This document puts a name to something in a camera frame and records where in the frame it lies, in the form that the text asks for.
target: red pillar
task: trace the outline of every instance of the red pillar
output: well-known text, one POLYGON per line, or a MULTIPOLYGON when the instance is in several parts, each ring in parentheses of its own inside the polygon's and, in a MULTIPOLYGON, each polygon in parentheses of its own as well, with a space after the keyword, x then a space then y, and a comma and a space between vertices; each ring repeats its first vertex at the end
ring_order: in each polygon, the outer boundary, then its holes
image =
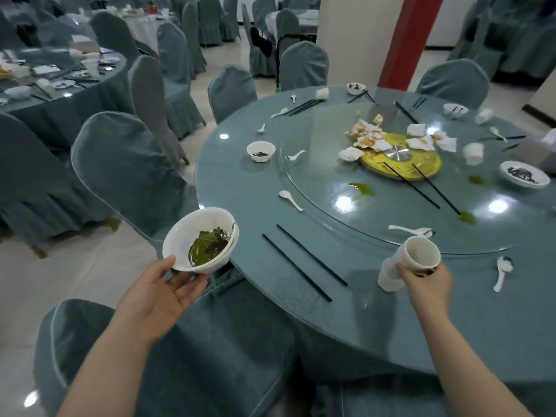
POLYGON ((407 90, 443 0, 404 0, 379 86, 407 90))

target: white porcelain spoon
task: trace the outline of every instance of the white porcelain spoon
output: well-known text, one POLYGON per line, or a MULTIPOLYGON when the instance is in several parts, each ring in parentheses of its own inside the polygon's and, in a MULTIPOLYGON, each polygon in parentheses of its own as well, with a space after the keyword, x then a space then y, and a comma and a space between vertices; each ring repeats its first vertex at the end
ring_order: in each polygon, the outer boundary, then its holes
POLYGON ((295 155, 291 156, 291 157, 286 157, 287 160, 296 160, 297 157, 299 155, 301 155, 303 152, 307 152, 306 150, 302 149, 301 151, 299 151, 298 153, 296 153, 295 155))
POLYGON ((493 135, 495 135, 497 138, 500 138, 500 139, 504 140, 504 142, 508 143, 508 140, 507 140, 504 136, 502 136, 502 135, 500 134, 500 132, 498 131, 498 128, 497 128, 497 127, 491 127, 489 130, 490 130, 490 132, 491 132, 493 135))
POLYGON ((285 114, 285 113, 287 113, 287 112, 288 112, 288 109, 287 109, 287 108, 283 108, 282 111, 280 111, 279 113, 276 113, 276 114, 271 115, 270 118, 274 118, 274 117, 281 116, 281 115, 283 115, 283 114, 285 114))
POLYGON ((388 229, 389 230, 407 231, 407 232, 409 232, 411 234, 414 234, 416 236, 421 236, 421 237, 425 237, 425 238, 431 238, 432 236, 434 236, 436 234, 436 231, 434 231, 432 228, 417 228, 416 230, 410 230, 409 228, 399 227, 397 225, 388 225, 388 229))
POLYGON ((293 204, 297 208, 299 212, 303 211, 303 209, 300 208, 297 203, 295 203, 294 198, 291 196, 291 193, 289 193, 289 191, 281 190, 280 193, 278 193, 278 195, 280 195, 280 197, 283 197, 284 199, 288 199, 291 202, 291 204, 293 204))
POLYGON ((500 292, 506 273, 512 272, 514 270, 514 265, 508 256, 501 256, 496 261, 496 267, 498 268, 498 280, 492 289, 496 292, 500 292))

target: round dining table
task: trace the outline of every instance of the round dining table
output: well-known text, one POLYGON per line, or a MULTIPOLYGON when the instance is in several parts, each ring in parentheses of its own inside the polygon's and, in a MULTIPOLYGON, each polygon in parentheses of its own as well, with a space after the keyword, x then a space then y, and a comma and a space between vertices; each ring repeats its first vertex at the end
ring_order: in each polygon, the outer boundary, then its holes
POLYGON ((435 373, 406 289, 385 292, 377 284, 383 260, 411 235, 388 229, 398 225, 435 230, 431 240, 455 280, 450 317, 492 372, 504 382, 555 380, 556 188, 526 189, 505 180, 499 167, 513 159, 508 148, 517 142, 504 143, 488 128, 495 125, 505 137, 525 133, 497 118, 476 125, 476 111, 449 119, 442 114, 446 101, 433 97, 412 110, 420 95, 382 88, 369 89, 373 102, 362 97, 348 104, 353 97, 346 88, 332 86, 326 102, 271 118, 314 98, 316 89, 276 93, 234 112, 212 132, 196 168, 200 207, 230 211, 241 229, 233 265, 307 336, 301 340, 309 348, 304 370, 326 380, 360 378, 378 368, 365 367, 368 360, 435 373), (354 142, 345 132, 358 119, 370 123, 380 113, 385 132, 406 135, 411 120, 395 102, 429 134, 457 138, 457 152, 436 147, 441 167, 429 181, 473 220, 462 221, 427 181, 413 185, 439 208, 392 175, 339 159, 354 142), (276 147, 265 163, 247 154, 257 140, 276 147), (484 161, 468 166, 462 148, 476 141, 484 145, 484 161), (301 150, 297 160, 287 159, 301 150), (373 195, 358 187, 370 187, 373 195), (302 212, 279 196, 282 190, 302 212), (501 256, 514 269, 498 293, 501 256), (357 363, 343 365, 350 357, 357 363), (342 371, 346 367, 353 372, 342 371))
MULTIPOLYGON (((52 82, 73 80, 71 73, 80 68, 67 49, 28 48, 17 51, 16 55, 30 67, 57 66, 60 72, 38 76, 46 77, 52 82)), ((0 112, 9 113, 23 121, 52 151, 69 151, 81 126, 90 116, 101 111, 134 114, 127 84, 126 59, 115 52, 105 56, 117 57, 119 60, 108 66, 110 70, 102 72, 98 82, 78 82, 81 86, 56 90, 51 97, 32 85, 33 97, 24 100, 10 99, 7 104, 0 106, 0 112)), ((0 93, 0 97, 9 99, 3 93, 0 93)))

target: yellow plate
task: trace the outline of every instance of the yellow plate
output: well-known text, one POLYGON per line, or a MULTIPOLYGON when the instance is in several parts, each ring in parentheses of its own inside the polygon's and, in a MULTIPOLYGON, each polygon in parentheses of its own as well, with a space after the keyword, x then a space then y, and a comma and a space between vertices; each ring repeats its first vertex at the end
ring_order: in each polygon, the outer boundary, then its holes
POLYGON ((384 163, 386 162, 390 167, 399 172, 401 176, 407 180, 422 180, 421 174, 413 168, 415 164, 419 167, 421 172, 427 177, 431 177, 440 171, 442 166, 442 161, 436 153, 436 151, 423 151, 422 149, 410 149, 405 141, 407 136, 403 134, 387 133, 384 137, 388 143, 393 146, 403 146, 411 152, 411 159, 406 161, 391 160, 384 152, 375 152, 372 149, 366 149, 365 154, 360 158, 360 160, 367 166, 371 167, 374 171, 377 171, 388 177, 399 178, 396 173, 391 169, 386 167, 384 163))

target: right hand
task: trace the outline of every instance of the right hand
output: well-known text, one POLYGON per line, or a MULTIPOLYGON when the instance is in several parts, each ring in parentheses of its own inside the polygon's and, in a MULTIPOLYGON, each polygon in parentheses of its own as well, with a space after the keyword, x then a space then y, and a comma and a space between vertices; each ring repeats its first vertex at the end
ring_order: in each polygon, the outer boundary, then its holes
POLYGON ((420 319, 427 316, 448 317, 454 281, 443 263, 425 277, 417 276, 402 264, 396 264, 396 269, 407 286, 409 300, 420 319))

